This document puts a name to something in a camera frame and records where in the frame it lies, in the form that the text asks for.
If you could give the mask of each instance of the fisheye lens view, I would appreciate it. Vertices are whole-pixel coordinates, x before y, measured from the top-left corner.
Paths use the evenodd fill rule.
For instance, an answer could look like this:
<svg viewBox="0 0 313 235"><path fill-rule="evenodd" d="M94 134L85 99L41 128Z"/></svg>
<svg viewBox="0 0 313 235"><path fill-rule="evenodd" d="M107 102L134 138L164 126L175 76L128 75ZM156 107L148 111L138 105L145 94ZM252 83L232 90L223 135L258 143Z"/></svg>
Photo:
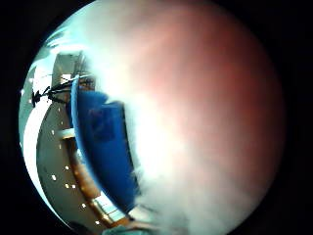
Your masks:
<svg viewBox="0 0 313 235"><path fill-rule="evenodd" d="M20 95L29 177L81 235L229 234L284 150L275 66L212 2L92 2L45 39Z"/></svg>

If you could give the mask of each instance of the white haze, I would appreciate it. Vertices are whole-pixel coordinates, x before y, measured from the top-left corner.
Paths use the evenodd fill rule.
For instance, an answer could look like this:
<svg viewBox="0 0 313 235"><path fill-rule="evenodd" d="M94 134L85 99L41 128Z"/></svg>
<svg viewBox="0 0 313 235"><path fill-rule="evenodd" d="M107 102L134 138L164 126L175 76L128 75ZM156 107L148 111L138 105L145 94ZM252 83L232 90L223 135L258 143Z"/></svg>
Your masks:
<svg viewBox="0 0 313 235"><path fill-rule="evenodd" d="M216 158L223 156L216 156L213 150L208 156L177 133L175 121L160 112L162 107L154 101L156 94L145 86L158 74L165 80L177 75L172 71L177 68L163 60L164 52L156 47L167 42L175 45L174 41L184 36L177 28L173 28L177 33L171 33L166 21L188 15L188 9L168 2L96 1L68 21L69 31L89 48L97 89L107 93L111 101L125 104L131 154L142 191L136 203L157 211L154 221L161 224L160 233L180 227L185 234L223 235L243 221L257 202L244 184L234 183L232 173L219 165ZM168 56L176 60L183 55ZM163 92L170 101L171 94ZM177 114L190 112L183 104L163 105L174 107Z"/></svg>

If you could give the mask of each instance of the blue chair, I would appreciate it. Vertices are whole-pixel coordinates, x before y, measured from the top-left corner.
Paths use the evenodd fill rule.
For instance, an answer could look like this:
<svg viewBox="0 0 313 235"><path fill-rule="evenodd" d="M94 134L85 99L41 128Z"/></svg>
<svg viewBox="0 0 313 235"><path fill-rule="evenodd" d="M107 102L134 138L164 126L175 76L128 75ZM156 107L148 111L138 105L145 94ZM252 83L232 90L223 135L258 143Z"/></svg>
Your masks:
<svg viewBox="0 0 313 235"><path fill-rule="evenodd" d="M108 96L71 87L70 110L78 149L97 186L121 211L134 208L137 193L131 162L123 105L105 104Z"/></svg>

